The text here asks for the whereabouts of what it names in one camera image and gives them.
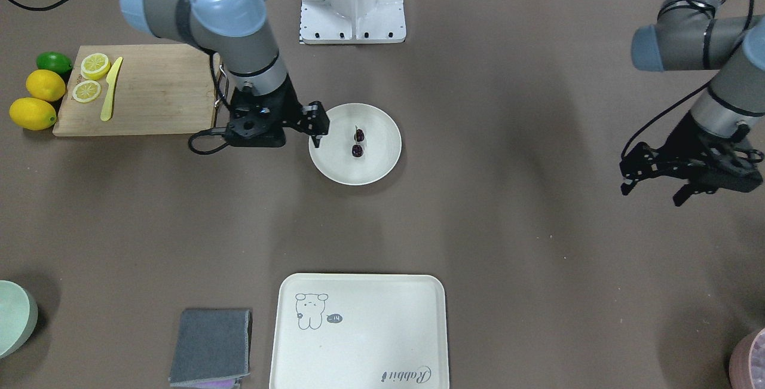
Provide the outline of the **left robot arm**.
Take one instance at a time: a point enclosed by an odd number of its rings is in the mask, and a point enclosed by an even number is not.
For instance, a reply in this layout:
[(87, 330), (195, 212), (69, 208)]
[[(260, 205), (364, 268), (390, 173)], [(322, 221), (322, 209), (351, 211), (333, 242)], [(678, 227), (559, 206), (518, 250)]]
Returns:
[(628, 139), (619, 163), (623, 195), (647, 179), (676, 177), (685, 181), (673, 196), (682, 206), (692, 195), (763, 183), (763, 152), (748, 140), (764, 113), (763, 32), (754, 0), (664, 0), (656, 23), (634, 33), (635, 68), (716, 74), (690, 93), (696, 103), (661, 147)]

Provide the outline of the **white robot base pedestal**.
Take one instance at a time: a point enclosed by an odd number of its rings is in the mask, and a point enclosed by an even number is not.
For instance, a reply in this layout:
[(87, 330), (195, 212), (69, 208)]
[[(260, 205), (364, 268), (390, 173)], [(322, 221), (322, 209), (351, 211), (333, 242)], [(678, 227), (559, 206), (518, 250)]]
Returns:
[(397, 44), (406, 40), (404, 0), (301, 0), (303, 44)]

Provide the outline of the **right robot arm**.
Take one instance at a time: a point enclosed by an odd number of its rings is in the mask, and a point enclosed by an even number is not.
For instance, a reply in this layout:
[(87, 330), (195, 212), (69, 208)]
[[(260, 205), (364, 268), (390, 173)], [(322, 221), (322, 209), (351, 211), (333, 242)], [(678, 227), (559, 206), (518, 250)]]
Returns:
[(306, 134), (317, 148), (328, 135), (322, 103), (299, 103), (268, 24), (266, 0), (120, 0), (120, 10), (134, 29), (206, 53), (212, 78), (213, 57), (219, 56), (232, 95), (213, 86), (229, 119), (224, 127), (191, 136), (190, 149), (208, 136), (221, 137), (222, 147), (278, 148), (285, 144), (284, 128)]

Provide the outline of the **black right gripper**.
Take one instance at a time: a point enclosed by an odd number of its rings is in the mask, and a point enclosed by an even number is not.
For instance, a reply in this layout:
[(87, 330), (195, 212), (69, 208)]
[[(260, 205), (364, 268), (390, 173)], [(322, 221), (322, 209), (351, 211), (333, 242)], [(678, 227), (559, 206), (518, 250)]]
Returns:
[(290, 78), (266, 95), (254, 95), (249, 88), (235, 90), (229, 108), (224, 141), (230, 146), (279, 148), (286, 142), (284, 128), (292, 128), (308, 135), (318, 149), (329, 133), (322, 102), (302, 106)]

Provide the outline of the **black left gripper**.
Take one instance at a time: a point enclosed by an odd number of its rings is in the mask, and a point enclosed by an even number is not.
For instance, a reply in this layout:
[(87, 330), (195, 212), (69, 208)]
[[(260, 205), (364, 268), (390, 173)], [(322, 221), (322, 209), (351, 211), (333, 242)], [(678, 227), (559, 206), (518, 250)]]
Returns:
[(660, 152), (647, 142), (638, 142), (621, 158), (621, 194), (628, 196), (637, 183), (661, 176), (686, 180), (672, 196), (680, 207), (694, 195), (713, 195), (715, 189), (749, 192), (763, 183), (758, 164), (763, 153), (748, 140), (751, 128), (738, 121), (730, 137), (719, 137), (700, 127), (690, 113), (685, 114), (669, 134)]

